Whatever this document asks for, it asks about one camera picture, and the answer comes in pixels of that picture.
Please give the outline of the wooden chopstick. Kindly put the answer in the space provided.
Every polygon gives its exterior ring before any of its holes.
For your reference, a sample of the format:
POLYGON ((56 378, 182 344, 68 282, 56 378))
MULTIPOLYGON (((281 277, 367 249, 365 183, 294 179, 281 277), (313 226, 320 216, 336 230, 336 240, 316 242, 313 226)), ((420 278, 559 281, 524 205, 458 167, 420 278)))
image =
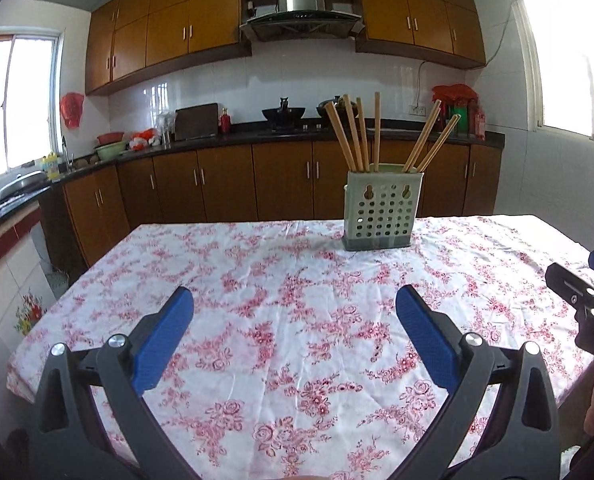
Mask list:
POLYGON ((442 130, 442 133, 440 133, 439 138, 436 140, 436 142, 433 144, 433 146, 431 147, 429 152, 426 154, 426 156, 422 160, 421 164, 419 165, 419 168, 417 168, 417 171, 420 174, 423 174, 423 172, 431 164, 433 159, 436 157, 436 155, 441 150, 443 144, 445 144, 446 140, 448 140, 450 134, 452 133, 452 131, 454 130, 456 125, 460 122, 461 118, 462 118, 461 114, 454 114, 451 117, 450 121, 446 124, 446 127, 442 130))
POLYGON ((343 95, 344 107, 348 117, 348 124, 351 132, 353 148, 355 149, 355 167, 358 172, 364 171, 364 162, 359 141, 359 134, 357 124, 355 123, 355 112, 353 111, 352 103, 349 94, 343 95))
POLYGON ((373 171, 379 171, 381 158, 381 92, 376 91, 374 96, 374 145, 373 145, 373 171))
POLYGON ((357 171, 357 167, 355 167, 355 158, 351 153, 350 144, 348 142, 343 125, 341 125, 335 104, 333 102, 328 102, 325 104, 324 109, 326 110, 327 116, 329 116, 329 121, 331 122, 331 125, 334 129, 335 136, 340 145, 341 151, 343 152, 344 159, 347 162, 348 169, 352 172, 357 171))
POLYGON ((404 164, 403 172, 410 172, 411 169, 413 168, 414 164, 416 163, 416 160, 419 158, 419 154, 421 154, 422 148, 426 144, 428 136, 431 134, 431 129, 434 127, 434 124, 437 122, 437 118, 440 113, 440 108, 441 108, 441 101, 440 100, 435 101, 433 108, 431 109, 431 114, 429 114, 429 116, 425 122, 423 130, 422 130, 421 134, 419 135, 419 137, 417 138, 417 140, 414 144, 414 148, 411 151, 407 161, 404 164))
POLYGON ((369 156, 369 142, 367 142, 367 127, 365 127, 365 118, 363 112, 362 99, 357 97, 357 109, 358 109, 358 125, 360 131, 360 146, 363 172, 370 171, 370 156, 369 156))

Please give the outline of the lower wooden kitchen cabinets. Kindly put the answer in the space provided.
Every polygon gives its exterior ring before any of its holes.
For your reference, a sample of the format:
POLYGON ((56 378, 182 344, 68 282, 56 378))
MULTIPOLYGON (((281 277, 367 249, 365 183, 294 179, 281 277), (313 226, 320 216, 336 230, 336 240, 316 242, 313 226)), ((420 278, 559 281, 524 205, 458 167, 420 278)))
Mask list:
MULTIPOLYGON (((423 177, 419 217, 492 214, 505 138, 446 141, 423 177)), ((337 143, 291 139, 177 150, 88 168, 40 197, 49 256, 76 280, 148 223, 332 220, 344 215, 337 143)))

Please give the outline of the wooden kitchen cabinets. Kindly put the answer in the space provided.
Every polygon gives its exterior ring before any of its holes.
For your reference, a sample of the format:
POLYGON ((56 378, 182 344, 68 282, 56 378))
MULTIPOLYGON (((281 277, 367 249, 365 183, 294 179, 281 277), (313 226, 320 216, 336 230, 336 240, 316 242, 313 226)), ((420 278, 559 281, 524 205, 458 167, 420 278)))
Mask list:
MULTIPOLYGON (((462 70, 485 66, 474 0, 358 0, 364 29, 355 49, 462 70)), ((155 76, 242 58, 243 0, 110 0, 91 14, 88 94, 111 94, 155 76)))
MULTIPOLYGON (((419 217, 492 214, 505 138, 446 141, 423 177, 419 217)), ((332 220, 344 215, 337 143, 291 139, 177 150, 88 168, 40 197, 49 256, 76 280, 148 223, 332 220)))

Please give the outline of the black kitchen countertop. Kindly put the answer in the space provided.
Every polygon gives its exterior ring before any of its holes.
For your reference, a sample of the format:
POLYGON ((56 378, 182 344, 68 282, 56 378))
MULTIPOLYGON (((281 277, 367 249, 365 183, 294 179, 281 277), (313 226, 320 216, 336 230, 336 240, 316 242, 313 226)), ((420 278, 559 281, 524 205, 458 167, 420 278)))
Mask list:
MULTIPOLYGON (((343 196, 339 191, 346 182, 346 161, 335 134, 329 130, 295 134, 274 134, 270 131, 245 131, 234 136, 179 142, 170 148, 149 148, 137 153, 121 154, 110 162, 98 162, 72 174, 59 178, 54 183, 63 185, 71 180, 87 177, 111 165, 124 166, 146 158, 172 156, 177 153, 194 152, 197 158, 196 176, 193 180, 203 188, 217 183, 231 182, 244 188, 243 180, 230 171, 227 177, 206 181, 208 156, 216 156, 219 150, 232 150, 235 146, 251 148, 250 170, 254 171, 251 182, 256 185, 256 213, 259 220, 288 219, 339 219, 343 215, 343 196), (263 197, 270 187, 270 172, 288 167, 288 155, 297 154, 298 143, 306 144, 306 153, 311 155, 310 166, 303 178, 312 182, 312 200, 303 200, 299 206, 271 205, 263 197)), ((498 192, 501 157, 505 148, 502 133, 488 131, 483 141, 475 136, 449 136, 446 149, 436 155, 426 169, 423 191, 419 199, 421 217, 471 216, 491 214, 498 192)))

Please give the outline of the floral red white tablecloth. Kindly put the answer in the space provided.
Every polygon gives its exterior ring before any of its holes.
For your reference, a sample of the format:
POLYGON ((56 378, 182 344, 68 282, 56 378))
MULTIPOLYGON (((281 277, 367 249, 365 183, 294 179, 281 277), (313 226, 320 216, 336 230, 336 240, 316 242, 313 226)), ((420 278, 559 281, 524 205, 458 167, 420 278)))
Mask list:
POLYGON ((533 216, 416 220, 403 249, 348 252, 338 221, 139 226, 23 339, 6 384, 32 400, 55 342, 129 333, 178 287, 194 318, 145 401, 206 479, 384 479, 446 393, 395 312, 403 285, 489 344, 539 344, 562 401, 592 363, 546 287, 559 263, 594 286, 588 251, 533 216))

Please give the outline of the green perforated utensil holder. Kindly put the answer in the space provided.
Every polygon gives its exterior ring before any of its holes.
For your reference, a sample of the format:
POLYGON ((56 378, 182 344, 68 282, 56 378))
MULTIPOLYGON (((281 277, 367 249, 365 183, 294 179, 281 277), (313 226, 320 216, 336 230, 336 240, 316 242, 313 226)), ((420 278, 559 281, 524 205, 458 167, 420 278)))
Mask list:
POLYGON ((380 164, 376 172, 348 172, 343 243, 350 252, 411 244, 423 172, 380 164))

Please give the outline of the red bag condiment bottles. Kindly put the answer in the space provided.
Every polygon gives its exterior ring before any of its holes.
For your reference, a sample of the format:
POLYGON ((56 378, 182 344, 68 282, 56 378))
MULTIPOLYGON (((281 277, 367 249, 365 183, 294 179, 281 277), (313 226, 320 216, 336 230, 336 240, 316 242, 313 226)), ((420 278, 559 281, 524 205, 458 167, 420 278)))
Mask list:
POLYGON ((439 84, 433 88, 433 101, 441 102, 440 125, 445 126, 453 115, 460 115, 455 134, 468 134, 480 141, 486 139, 486 114, 473 88, 467 84, 439 84))

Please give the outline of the window right side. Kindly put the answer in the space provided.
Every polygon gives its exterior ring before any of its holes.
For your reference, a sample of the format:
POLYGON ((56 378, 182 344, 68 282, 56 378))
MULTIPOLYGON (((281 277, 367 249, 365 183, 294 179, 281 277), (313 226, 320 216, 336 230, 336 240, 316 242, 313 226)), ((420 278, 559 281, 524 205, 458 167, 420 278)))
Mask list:
POLYGON ((540 129, 594 142, 594 0, 518 0, 540 129))

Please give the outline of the window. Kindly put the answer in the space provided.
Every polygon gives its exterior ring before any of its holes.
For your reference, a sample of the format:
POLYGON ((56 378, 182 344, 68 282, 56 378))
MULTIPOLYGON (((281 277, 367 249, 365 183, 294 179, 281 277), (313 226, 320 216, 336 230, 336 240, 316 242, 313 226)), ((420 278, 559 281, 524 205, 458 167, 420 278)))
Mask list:
POLYGON ((540 129, 594 142, 594 0, 518 0, 540 129))
POLYGON ((60 53, 47 29, 0 34, 0 177, 58 149, 60 53))

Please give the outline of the yellow detergent bottle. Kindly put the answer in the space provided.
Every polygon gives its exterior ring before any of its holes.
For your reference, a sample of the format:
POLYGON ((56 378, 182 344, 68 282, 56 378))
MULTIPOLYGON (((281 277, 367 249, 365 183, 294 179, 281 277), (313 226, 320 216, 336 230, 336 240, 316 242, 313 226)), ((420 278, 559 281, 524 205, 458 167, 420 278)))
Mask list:
POLYGON ((61 174, 60 163, 60 156, 54 152, 51 152, 49 155, 42 157, 40 160, 41 170, 50 180, 57 179, 61 174))

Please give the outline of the red white plastic bag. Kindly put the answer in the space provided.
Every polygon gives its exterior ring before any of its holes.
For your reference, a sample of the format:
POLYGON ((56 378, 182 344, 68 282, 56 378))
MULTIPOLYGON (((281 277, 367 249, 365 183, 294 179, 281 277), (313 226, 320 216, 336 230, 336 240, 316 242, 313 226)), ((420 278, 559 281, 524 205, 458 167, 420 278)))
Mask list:
POLYGON ((156 128, 148 128, 134 133, 128 143, 130 151, 142 151, 160 144, 160 135, 156 128))

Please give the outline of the red hanging plastic bag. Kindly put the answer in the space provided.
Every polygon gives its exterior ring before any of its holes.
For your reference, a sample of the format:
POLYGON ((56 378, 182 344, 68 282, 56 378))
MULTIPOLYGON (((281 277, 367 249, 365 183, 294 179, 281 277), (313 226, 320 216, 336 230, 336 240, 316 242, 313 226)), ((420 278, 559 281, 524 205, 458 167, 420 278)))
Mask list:
POLYGON ((60 99, 60 114, 64 126, 68 130, 80 127, 82 112, 84 111, 84 99, 82 93, 67 92, 60 99))

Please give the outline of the dark cutting board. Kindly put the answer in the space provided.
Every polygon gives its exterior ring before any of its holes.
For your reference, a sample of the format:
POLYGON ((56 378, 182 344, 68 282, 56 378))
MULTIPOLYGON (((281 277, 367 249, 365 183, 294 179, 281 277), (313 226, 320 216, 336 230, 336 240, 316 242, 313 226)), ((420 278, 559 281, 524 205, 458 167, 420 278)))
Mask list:
POLYGON ((175 142, 211 138, 218 131, 217 103, 184 107, 175 111, 175 142))

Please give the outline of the window left side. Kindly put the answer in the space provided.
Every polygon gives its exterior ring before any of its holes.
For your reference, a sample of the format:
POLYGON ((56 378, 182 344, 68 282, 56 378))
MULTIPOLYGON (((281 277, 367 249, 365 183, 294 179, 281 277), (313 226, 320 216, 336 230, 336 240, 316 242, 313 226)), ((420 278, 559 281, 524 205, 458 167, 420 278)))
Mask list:
POLYGON ((0 177, 58 149, 60 53, 47 29, 0 34, 0 177))

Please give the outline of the steel range hood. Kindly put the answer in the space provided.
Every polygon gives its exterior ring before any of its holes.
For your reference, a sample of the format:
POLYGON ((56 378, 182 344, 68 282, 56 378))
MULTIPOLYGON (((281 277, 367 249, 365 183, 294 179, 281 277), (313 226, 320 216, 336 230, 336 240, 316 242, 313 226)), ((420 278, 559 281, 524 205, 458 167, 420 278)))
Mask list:
POLYGON ((243 0, 239 30, 251 42, 355 38, 361 11, 358 0, 243 0))

